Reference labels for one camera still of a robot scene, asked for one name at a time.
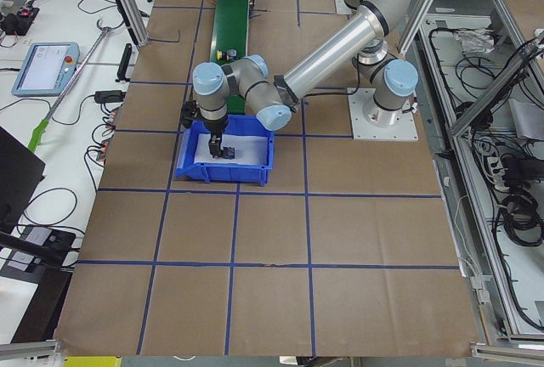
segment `metal mounting plate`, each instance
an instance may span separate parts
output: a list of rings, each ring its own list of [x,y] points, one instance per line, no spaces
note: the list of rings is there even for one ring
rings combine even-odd
[[[382,129],[370,124],[363,116],[363,104],[374,94],[374,88],[361,88],[353,95],[349,95],[349,115],[351,116],[351,128],[355,140],[382,140],[393,142],[416,142],[416,123],[412,114],[403,114],[393,127]],[[410,108],[406,101],[404,109]]]
[[[352,14],[351,8],[346,6],[343,0],[334,0],[334,4],[337,7],[337,14]]]

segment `yellow object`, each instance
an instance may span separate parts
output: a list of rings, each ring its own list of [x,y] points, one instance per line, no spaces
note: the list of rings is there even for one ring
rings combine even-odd
[[[64,367],[121,367],[121,357],[67,357]]]

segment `reacher grabber tool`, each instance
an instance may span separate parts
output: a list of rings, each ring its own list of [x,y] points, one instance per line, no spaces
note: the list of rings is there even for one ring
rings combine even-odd
[[[29,149],[30,152],[35,152],[36,151],[37,146],[40,144],[40,142],[42,140],[42,135],[45,132],[45,128],[48,127],[48,124],[49,124],[49,121],[51,120],[51,117],[53,116],[55,111],[59,108],[59,105],[62,103],[65,96],[68,95],[71,88],[76,83],[77,78],[79,78],[79,76],[80,76],[80,74],[81,74],[81,72],[83,70],[83,67],[90,60],[91,56],[94,53],[94,50],[96,50],[96,48],[100,45],[102,40],[104,40],[104,38],[108,34],[110,34],[111,31],[114,31],[117,28],[117,27],[102,27],[100,25],[100,20],[97,20],[96,26],[100,29],[99,38],[96,39],[96,42],[94,42],[93,46],[88,50],[88,53],[85,56],[85,58],[83,59],[82,63],[77,67],[76,71],[74,72],[74,75],[71,77],[71,79],[66,84],[66,87],[62,90],[59,97],[54,101],[53,106],[51,106],[51,108],[49,109],[49,112],[47,113],[47,115],[40,121],[39,125],[37,127],[35,127],[34,130],[32,131],[31,141],[28,144],[28,149]]]

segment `white table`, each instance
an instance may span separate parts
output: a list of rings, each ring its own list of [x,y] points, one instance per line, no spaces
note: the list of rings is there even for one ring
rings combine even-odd
[[[80,59],[87,53],[99,35],[96,21],[102,19],[103,25],[116,26],[122,21],[116,8],[110,8],[99,14],[85,14],[77,8],[80,0],[41,0],[34,3],[40,13],[34,25],[20,42],[13,48],[0,48],[0,59],[22,61],[28,48],[34,42],[77,42],[80,47]],[[136,0],[140,10],[150,14],[153,3],[147,0]],[[108,6],[101,0],[85,0],[82,7],[94,11]],[[125,26],[113,31],[104,46],[94,54],[90,62],[95,64],[119,65],[122,51],[127,42],[132,42]],[[131,63],[136,61],[138,53],[133,51]]]
[[[115,8],[100,14],[84,14],[77,9],[80,0],[44,0],[35,5],[40,13],[29,34],[20,38],[13,48],[0,48],[0,67],[20,68],[30,44],[34,42],[77,42],[80,47],[80,59],[87,53],[99,35],[95,23],[103,19],[103,25],[117,25],[121,16]],[[152,3],[136,0],[141,10],[150,13]],[[88,0],[85,8],[102,8],[107,3]],[[126,83],[116,83],[116,71],[125,43],[131,42],[126,27],[111,33],[100,45],[85,67],[75,87],[66,96],[65,101],[54,115],[59,121],[72,122],[77,117],[79,105],[86,96],[97,90],[127,90]],[[134,63],[137,52],[133,52]],[[19,98],[11,95],[11,88],[17,77],[16,72],[0,73],[0,108]],[[48,99],[51,104],[55,97]],[[45,103],[24,101],[0,112],[0,126],[15,136],[22,144],[28,144],[33,128],[48,112]],[[92,143],[92,130],[102,123],[103,113],[92,99],[85,101],[81,120],[74,126],[61,126],[51,122],[42,136],[42,144],[37,147],[36,155],[45,163],[45,179],[38,185],[35,195],[46,189],[66,187],[77,195],[77,207],[74,213],[62,225],[85,229],[94,203],[94,187],[83,162],[83,154]],[[101,169],[90,163],[93,175],[98,183]],[[73,197],[67,192],[53,192],[47,198],[40,199],[28,209],[31,218],[37,222],[50,223],[62,218],[72,207]],[[81,238],[76,239],[75,247],[81,245]],[[2,250],[2,257],[8,255]],[[66,258],[65,264],[73,262],[75,254]],[[0,344],[9,343],[19,322],[26,311],[37,286],[26,282],[0,277]]]

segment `green conveyor belt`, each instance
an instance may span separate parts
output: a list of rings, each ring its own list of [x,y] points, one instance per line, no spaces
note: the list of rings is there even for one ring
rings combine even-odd
[[[213,22],[210,61],[223,65],[228,61],[218,60],[217,51],[235,49],[238,58],[247,55],[247,29],[249,22],[249,0],[218,0]],[[227,100],[230,114],[243,115],[245,103],[240,96]]]

